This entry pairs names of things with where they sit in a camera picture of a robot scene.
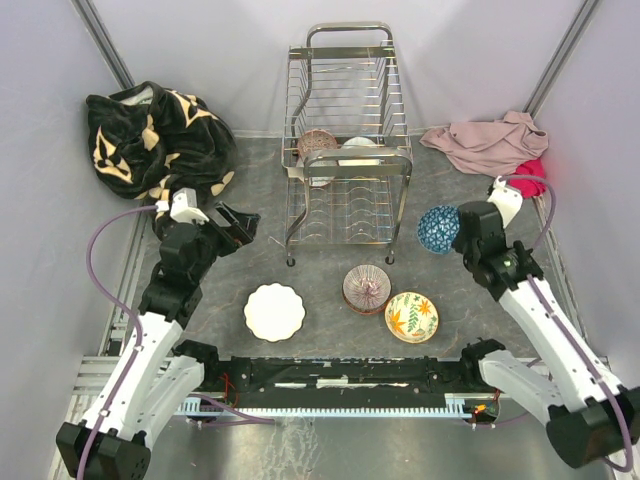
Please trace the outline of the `red patterned bowl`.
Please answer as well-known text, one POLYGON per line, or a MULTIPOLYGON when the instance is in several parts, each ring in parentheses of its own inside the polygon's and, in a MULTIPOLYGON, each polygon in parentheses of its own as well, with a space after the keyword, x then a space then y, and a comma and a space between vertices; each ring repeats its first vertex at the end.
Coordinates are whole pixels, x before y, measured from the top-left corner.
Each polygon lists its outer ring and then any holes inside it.
POLYGON ((307 157, 310 153, 320 150, 333 150, 338 148, 336 138, 323 129, 311 129, 302 134, 297 141, 298 155, 307 157))

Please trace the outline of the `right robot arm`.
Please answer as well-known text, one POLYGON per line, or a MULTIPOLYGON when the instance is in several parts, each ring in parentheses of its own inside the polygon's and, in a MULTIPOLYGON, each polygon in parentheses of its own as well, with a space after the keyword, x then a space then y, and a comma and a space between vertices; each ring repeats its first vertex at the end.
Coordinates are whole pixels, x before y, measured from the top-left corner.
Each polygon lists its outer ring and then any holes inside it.
POLYGON ((474 281, 519 325, 549 372, 544 377, 496 341, 474 345, 458 368, 467 389, 507 394, 545 428, 556 454, 577 469, 596 460, 624 473, 634 468, 639 390, 627 388, 590 349, 559 307, 530 249, 509 243, 501 212, 473 201, 458 210, 453 242, 474 281))

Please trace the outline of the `blue triangle patterned bowl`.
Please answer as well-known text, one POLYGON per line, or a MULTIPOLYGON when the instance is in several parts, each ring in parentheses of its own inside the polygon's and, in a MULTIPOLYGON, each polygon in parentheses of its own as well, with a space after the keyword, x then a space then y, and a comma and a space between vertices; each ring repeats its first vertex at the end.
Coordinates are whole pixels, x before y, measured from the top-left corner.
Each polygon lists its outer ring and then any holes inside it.
POLYGON ((420 244, 434 254, 448 254, 459 231, 459 210, 451 205, 429 209, 420 218, 417 238, 420 244))

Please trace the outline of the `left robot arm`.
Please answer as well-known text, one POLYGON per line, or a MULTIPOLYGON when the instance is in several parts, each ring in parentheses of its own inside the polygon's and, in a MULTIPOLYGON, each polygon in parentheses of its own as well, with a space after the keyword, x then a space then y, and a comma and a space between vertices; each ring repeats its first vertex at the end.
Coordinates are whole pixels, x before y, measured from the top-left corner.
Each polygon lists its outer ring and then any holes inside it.
POLYGON ((141 479, 153 443, 177 407, 198 388, 221 378, 212 347, 195 345, 160 369, 202 298, 201 283, 214 262, 250 244, 261 217, 223 202, 219 225, 196 207, 159 201, 139 212, 169 214, 173 224, 160 246, 160 260, 132 310, 96 281, 96 288, 133 325, 129 341, 98 398, 78 423, 65 422, 56 435, 62 461, 74 479, 141 479))

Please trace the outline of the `plain white bowl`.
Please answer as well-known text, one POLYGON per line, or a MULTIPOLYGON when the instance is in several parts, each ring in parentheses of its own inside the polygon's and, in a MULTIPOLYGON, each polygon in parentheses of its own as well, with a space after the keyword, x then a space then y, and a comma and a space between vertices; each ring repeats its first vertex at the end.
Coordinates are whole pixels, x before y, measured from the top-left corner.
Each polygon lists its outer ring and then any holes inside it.
POLYGON ((377 147, 377 143, 370 139, 370 138, 366 138, 366 137, 362 137, 362 136, 357 136, 357 137, 352 137, 348 140, 346 140, 343 144, 342 144, 343 148, 375 148, 377 147))

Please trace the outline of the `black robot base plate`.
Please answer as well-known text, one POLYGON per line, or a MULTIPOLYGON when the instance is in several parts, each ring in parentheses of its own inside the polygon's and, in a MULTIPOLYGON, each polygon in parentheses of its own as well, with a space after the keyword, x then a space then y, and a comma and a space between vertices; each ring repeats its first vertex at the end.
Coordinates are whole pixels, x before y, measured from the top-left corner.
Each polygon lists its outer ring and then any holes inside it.
POLYGON ((235 407, 440 407, 445 395, 494 396, 463 361, 431 357, 233 357, 207 363, 195 391, 229 393, 235 407))

